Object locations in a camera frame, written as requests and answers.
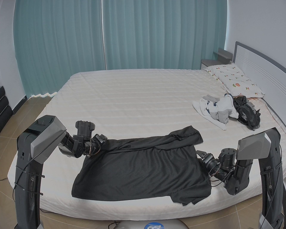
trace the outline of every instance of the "black garment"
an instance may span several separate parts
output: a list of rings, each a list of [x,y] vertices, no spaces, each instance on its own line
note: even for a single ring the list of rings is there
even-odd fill
[[[107,140],[85,158],[71,194],[101,201],[170,196],[196,204],[211,192],[193,146],[202,142],[192,126],[162,137]]]
[[[260,127],[260,109],[256,110],[254,113],[252,108],[246,103],[247,99],[245,96],[233,98],[234,108],[239,114],[237,120],[254,131],[255,129],[258,129]]]

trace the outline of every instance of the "white pillowcase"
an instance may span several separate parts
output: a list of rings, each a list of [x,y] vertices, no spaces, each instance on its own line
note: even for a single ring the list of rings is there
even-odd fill
[[[242,70],[235,64],[213,65],[204,68],[209,74],[220,80],[226,91],[233,96],[245,95],[247,98],[262,98],[264,93],[246,77]]]

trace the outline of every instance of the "nightstand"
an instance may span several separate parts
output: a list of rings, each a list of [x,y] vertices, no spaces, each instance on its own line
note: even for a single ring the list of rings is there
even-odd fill
[[[218,65],[218,64],[230,64],[232,60],[232,53],[219,48],[218,52],[213,52],[216,56],[216,60],[202,59],[200,68],[204,69],[208,66]]]

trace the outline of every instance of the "bed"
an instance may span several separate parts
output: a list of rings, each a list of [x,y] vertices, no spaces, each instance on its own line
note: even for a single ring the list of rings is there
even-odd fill
[[[249,78],[255,75],[253,80],[264,91],[265,101],[269,104],[263,99],[251,99],[261,112],[261,126],[255,132],[235,119],[231,119],[227,130],[223,131],[196,112],[193,100],[199,101],[207,94],[215,97],[225,94],[223,86],[205,70],[130,69],[77,73],[71,76],[39,117],[56,115],[72,135],[77,132],[77,120],[91,121],[96,125],[94,134],[104,134],[109,139],[161,136],[192,125],[204,140],[195,146],[196,149],[213,153],[215,157],[223,148],[237,148],[241,138],[277,127],[281,134],[281,147],[285,151],[285,112],[282,110],[285,108],[277,107],[278,100],[270,93],[271,87],[277,86],[274,83],[269,86],[269,82],[262,79],[268,72],[276,84],[278,81],[282,86],[286,85],[275,75],[275,71],[281,71],[278,73],[284,74],[285,78],[286,70],[281,70],[240,43],[236,44],[235,58],[245,74],[249,72]],[[256,67],[259,70],[254,72],[252,65],[263,66],[264,71]],[[276,89],[275,93],[285,98],[285,90],[281,92],[281,88],[285,86],[279,87],[279,92]],[[15,156],[8,173],[10,184],[15,180],[16,159]],[[187,206],[173,203],[169,196],[117,202],[82,200],[71,196],[71,188],[83,160],[84,157],[68,158],[58,148],[55,149],[43,166],[42,209],[92,220],[160,220],[211,213],[262,193],[258,160],[254,160],[248,187],[235,196],[230,196],[223,185],[219,185],[212,188],[206,199]],[[285,173],[286,164],[283,164],[283,177]]]

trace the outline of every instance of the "blue sticker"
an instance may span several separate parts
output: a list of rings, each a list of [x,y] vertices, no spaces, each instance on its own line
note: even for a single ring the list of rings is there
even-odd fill
[[[165,229],[164,226],[160,223],[153,222],[153,223],[148,223],[144,229]]]

